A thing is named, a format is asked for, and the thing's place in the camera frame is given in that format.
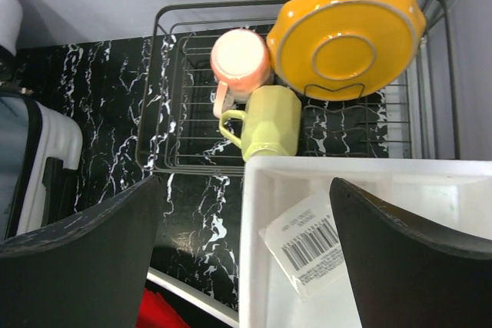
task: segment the sticker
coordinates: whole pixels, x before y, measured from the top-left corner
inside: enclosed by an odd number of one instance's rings
[[[326,191],[294,205],[260,235],[302,299],[347,273]]]

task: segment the wire dish rack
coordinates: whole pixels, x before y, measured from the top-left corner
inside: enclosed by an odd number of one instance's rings
[[[141,167],[167,173],[243,174],[241,150],[221,136],[218,119],[212,114],[217,82],[209,63],[210,53],[218,37],[231,28],[249,28],[265,37],[286,1],[171,5],[156,15],[136,147]],[[446,4],[444,0],[425,1],[436,1],[442,8],[447,37],[447,50],[443,52],[453,87]],[[261,16],[249,16],[255,13]],[[167,31],[169,19],[165,16],[178,20]],[[408,69],[378,92],[353,101],[329,102],[299,94],[303,109],[298,155],[434,157],[427,58],[427,32],[434,25],[428,25]],[[278,76],[275,84],[286,85]],[[241,122],[229,121],[228,129],[239,134]]]

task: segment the barcode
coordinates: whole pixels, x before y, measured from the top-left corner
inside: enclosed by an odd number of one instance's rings
[[[302,234],[298,234],[282,246],[282,250],[295,270],[300,270],[339,242],[337,232],[325,218]]]

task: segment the white plastic container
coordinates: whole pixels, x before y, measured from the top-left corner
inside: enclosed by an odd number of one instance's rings
[[[302,301],[258,231],[342,177],[444,226],[492,239],[492,162],[253,157],[241,218],[241,328],[361,326],[348,275]]]

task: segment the green mug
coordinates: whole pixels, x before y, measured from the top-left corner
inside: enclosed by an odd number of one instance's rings
[[[241,137],[224,126],[241,119]],[[262,86],[253,91],[245,111],[225,111],[219,120],[221,134],[241,149],[244,161],[253,155],[293,156],[298,152],[301,102],[283,86]]]

